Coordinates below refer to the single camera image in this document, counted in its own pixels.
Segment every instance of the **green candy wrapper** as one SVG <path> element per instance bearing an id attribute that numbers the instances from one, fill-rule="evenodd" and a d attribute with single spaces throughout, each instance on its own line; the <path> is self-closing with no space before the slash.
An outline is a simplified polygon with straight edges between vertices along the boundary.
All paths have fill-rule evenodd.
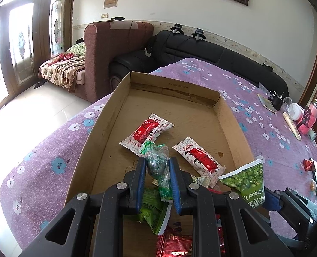
<path id="1" fill-rule="evenodd" d="M 258 159 L 226 175 L 219 176 L 226 186 L 240 192 L 243 199 L 253 208 L 264 203 L 263 164 Z"/>
<path id="2" fill-rule="evenodd" d="M 161 201 L 173 202 L 168 165 L 168 147 L 166 145 L 156 146 L 154 142 L 145 141 L 139 153 L 143 154 L 147 161 L 148 174 L 158 181 Z"/>
<path id="3" fill-rule="evenodd" d="M 163 235 L 171 209 L 171 203 L 161 201 L 157 187 L 145 188 L 138 218 L 140 222 L 147 221 L 154 234 Z"/>

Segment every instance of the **metal screw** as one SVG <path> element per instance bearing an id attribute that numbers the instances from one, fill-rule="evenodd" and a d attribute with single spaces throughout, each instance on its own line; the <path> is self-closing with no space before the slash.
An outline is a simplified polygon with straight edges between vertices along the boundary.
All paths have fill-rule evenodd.
<path id="1" fill-rule="evenodd" d="M 239 195 L 236 192 L 230 192 L 229 197 L 233 200 L 237 200 L 239 198 Z"/>
<path id="2" fill-rule="evenodd" d="M 76 196 L 76 198 L 78 200 L 85 200 L 87 198 L 87 194 L 85 192 L 81 192 Z"/>
<path id="3" fill-rule="evenodd" d="M 127 184 L 126 183 L 117 183 L 117 188 L 119 190 L 123 190 L 124 188 L 127 187 Z"/>
<path id="4" fill-rule="evenodd" d="M 191 183 L 191 184 L 189 184 L 189 188 L 190 188 L 191 190 L 198 190 L 199 187 L 200 187 L 200 185 L 197 184 L 197 183 Z"/>

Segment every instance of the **tiled floor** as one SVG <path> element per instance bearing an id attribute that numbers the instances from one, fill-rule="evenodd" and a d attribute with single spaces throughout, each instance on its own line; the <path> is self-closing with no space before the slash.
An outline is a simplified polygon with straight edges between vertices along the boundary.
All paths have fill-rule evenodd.
<path id="1" fill-rule="evenodd" d="M 55 129 L 91 105 L 46 83 L 29 88 L 0 110 L 0 186 L 23 157 Z M 0 249 L 6 257 L 21 253 L 0 205 Z"/>

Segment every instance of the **table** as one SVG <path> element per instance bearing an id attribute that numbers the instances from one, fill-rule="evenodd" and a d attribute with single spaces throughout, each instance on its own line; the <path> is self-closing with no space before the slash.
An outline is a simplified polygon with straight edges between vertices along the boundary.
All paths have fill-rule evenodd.
<path id="1" fill-rule="evenodd" d="M 289 187 L 317 204 L 310 191 L 312 175 L 301 163 L 317 161 L 317 145 L 298 141 L 282 116 L 260 104 L 265 95 L 245 79 L 204 61 L 187 58 L 152 74 L 217 90 L 231 107 L 253 155 L 264 164 L 264 184 L 271 190 Z M 67 190 L 84 143 L 110 95 L 73 117 L 36 146 L 5 178 L 0 201 L 10 229 L 24 249 L 63 208 Z M 271 225 L 277 234 L 292 237 L 292 228 L 276 212 Z"/>

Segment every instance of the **black leather sofa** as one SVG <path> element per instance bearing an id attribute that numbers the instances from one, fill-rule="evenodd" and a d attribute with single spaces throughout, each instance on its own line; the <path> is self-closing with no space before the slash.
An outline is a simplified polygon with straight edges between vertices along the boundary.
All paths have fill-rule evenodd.
<path id="1" fill-rule="evenodd" d="M 286 82 L 274 73 L 272 67 L 261 65 L 239 53 L 205 40 L 196 42 L 194 37 L 164 30 L 149 41 L 147 51 L 151 52 L 150 57 L 145 55 L 144 50 L 138 50 L 113 59 L 109 65 L 112 91 L 131 71 L 150 73 L 160 67 L 192 57 L 230 71 L 257 87 L 261 83 L 269 91 L 274 90 L 278 94 L 284 93 L 284 97 L 289 96 Z"/>

